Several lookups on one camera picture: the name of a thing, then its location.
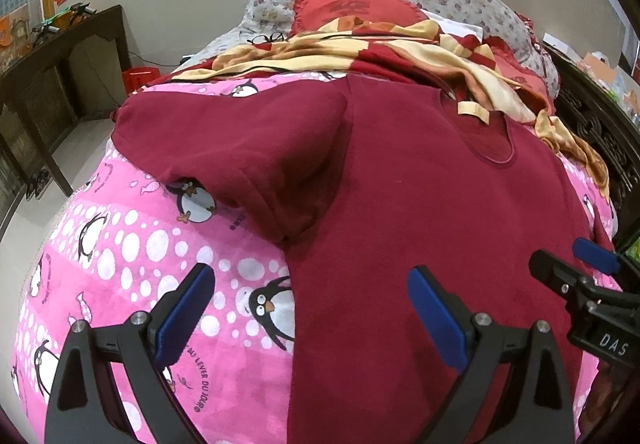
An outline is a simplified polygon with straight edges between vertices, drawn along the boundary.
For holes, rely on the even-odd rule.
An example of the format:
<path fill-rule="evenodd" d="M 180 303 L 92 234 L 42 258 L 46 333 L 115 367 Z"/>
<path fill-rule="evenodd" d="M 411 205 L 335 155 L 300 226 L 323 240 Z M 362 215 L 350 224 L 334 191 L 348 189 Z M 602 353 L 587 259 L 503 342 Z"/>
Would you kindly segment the dark red sweater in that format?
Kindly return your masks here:
<path fill-rule="evenodd" d="M 424 265 L 503 325 L 570 326 L 529 275 L 575 240 L 610 245 L 552 150 L 500 112 L 460 115 L 440 90 L 349 74 L 252 96 L 142 92 L 116 149 L 158 181 L 194 181 L 278 245 L 291 276 L 291 443 L 412 443 L 454 382 L 410 304 Z"/>

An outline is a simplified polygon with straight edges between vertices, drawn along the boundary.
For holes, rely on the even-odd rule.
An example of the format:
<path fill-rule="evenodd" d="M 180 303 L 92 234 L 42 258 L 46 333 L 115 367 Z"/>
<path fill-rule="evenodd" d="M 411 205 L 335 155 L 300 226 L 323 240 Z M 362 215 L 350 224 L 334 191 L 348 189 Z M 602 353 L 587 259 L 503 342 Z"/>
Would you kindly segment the dark carved wooden headboard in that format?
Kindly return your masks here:
<path fill-rule="evenodd" d="M 639 131 L 614 100 L 568 58 L 554 49 L 560 92 L 555 109 L 562 121 L 604 160 L 618 219 L 614 245 L 627 250 L 639 238 Z"/>

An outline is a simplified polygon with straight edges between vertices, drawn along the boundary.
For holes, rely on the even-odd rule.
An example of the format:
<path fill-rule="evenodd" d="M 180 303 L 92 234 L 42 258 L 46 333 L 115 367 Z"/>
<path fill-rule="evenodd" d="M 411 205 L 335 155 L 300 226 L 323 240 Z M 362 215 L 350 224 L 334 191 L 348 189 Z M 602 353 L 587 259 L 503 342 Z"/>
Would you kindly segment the pink penguin quilt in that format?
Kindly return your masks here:
<path fill-rule="evenodd" d="M 162 84 L 144 92 L 245 98 L 288 82 L 343 76 Z M 611 204 L 584 170 L 555 156 L 586 208 L 598 210 L 611 241 Z M 213 297 L 163 376 L 206 441 L 291 443 L 291 276 L 281 248 L 243 222 L 242 212 L 216 202 L 199 183 L 165 184 L 139 169 L 111 138 L 96 173 L 44 238 L 18 317 L 10 376 L 35 435 L 44 433 L 70 326 L 78 320 L 95 327 L 121 323 L 154 307 L 203 263 L 215 273 Z"/>

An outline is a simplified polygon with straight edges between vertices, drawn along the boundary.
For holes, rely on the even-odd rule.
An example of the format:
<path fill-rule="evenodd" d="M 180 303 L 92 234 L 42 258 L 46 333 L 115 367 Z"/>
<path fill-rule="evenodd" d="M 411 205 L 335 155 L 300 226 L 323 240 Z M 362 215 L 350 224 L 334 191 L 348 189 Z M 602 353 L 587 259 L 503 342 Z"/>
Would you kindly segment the red and cream blanket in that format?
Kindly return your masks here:
<path fill-rule="evenodd" d="M 430 19 L 412 26 L 338 18 L 318 31 L 287 40 L 235 46 L 190 69 L 173 82 L 248 78 L 254 74 L 349 72 L 392 81 L 430 84 L 459 100 L 471 100 L 481 112 L 502 112 L 531 127 L 554 152 L 579 164 L 602 196 L 610 194 L 608 168 L 587 141 L 556 116 L 553 102 L 502 75 L 489 46 L 473 35 L 442 32 Z"/>

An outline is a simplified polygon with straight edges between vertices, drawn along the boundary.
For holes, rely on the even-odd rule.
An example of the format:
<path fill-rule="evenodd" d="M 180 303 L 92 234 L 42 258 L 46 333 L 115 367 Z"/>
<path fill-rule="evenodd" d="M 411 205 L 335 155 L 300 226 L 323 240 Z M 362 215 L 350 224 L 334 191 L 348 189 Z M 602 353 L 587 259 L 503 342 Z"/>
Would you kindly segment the dark wooden desk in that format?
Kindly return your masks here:
<path fill-rule="evenodd" d="M 80 96 L 78 85 L 70 66 L 70 55 L 85 40 L 97 37 L 115 45 L 119 63 L 114 89 L 105 92 L 110 97 L 109 104 L 89 111 L 88 101 Z M 115 5 L 99 11 L 93 16 L 73 24 L 63 32 L 52 36 L 51 40 L 35 48 L 30 54 L 18 60 L 1 75 L 1 102 L 14 112 L 23 130 L 35 147 L 38 158 L 51 173 L 55 184 L 65 196 L 73 193 L 73 188 L 52 157 L 52 150 L 73 130 L 80 120 L 106 119 L 126 99 L 122 72 L 132 68 L 125 31 L 124 10 Z M 27 97 L 37 90 L 55 85 L 54 100 L 67 110 L 68 120 L 61 126 L 60 135 L 48 144 L 42 137 L 37 120 L 44 113 L 30 109 Z"/>

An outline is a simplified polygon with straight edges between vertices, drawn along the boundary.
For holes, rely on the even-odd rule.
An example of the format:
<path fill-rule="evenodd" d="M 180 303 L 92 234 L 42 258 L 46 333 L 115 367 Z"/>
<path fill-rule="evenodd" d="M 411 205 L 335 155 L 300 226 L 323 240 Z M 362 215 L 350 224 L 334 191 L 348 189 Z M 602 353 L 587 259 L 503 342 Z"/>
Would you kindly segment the red plastic basin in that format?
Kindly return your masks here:
<path fill-rule="evenodd" d="M 129 70 L 122 71 L 122 81 L 128 95 L 137 92 L 137 90 L 159 77 L 160 69 L 156 66 L 135 66 Z"/>

